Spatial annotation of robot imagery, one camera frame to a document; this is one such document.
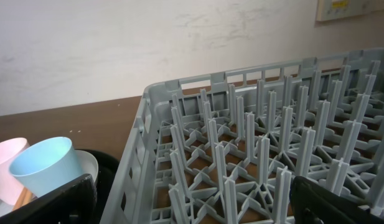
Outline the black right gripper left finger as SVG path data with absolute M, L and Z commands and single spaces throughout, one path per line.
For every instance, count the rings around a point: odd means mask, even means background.
M 90 223 L 96 201 L 97 192 L 93 177 L 83 174 L 0 217 L 0 223 Z

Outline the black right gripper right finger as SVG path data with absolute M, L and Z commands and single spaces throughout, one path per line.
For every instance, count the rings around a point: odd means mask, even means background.
M 296 224 L 384 224 L 384 219 L 369 210 L 302 176 L 294 178 L 289 198 Z

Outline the grey plastic dishwasher rack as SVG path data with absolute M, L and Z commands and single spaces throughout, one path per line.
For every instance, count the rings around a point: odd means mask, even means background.
M 384 48 L 145 88 L 102 223 L 295 223 L 302 176 L 384 219 Z

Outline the grey round plate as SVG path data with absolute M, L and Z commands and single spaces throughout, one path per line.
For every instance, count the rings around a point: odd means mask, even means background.
M 97 159 L 93 154 L 86 151 L 76 150 L 76 153 L 84 173 L 91 174 L 93 177 L 94 184 L 96 185 L 99 173 Z M 0 199 L 0 217 L 11 213 L 13 208 L 13 205 L 9 205 Z

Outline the light blue plastic cup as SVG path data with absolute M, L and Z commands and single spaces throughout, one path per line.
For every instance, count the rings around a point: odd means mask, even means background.
M 83 175 L 83 169 L 67 137 L 38 142 L 20 153 L 9 173 L 36 197 L 41 197 Z

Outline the round black tray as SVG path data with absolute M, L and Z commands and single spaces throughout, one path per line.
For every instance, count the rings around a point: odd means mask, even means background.
M 105 152 L 92 149 L 84 149 L 84 151 L 91 153 L 98 161 L 99 173 L 96 182 L 97 202 L 90 223 L 99 224 L 115 179 L 116 171 L 118 170 L 119 160 Z

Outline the wooden chopstick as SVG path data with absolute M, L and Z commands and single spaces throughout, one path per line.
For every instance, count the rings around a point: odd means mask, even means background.
M 15 211 L 18 208 L 27 205 L 32 200 L 32 198 L 33 193 L 24 187 L 12 210 Z

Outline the pink plastic cup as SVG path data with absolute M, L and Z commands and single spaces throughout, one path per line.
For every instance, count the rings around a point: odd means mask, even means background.
M 9 172 L 12 161 L 29 147 L 26 138 L 13 138 L 0 142 L 0 200 L 15 205 L 23 185 Z

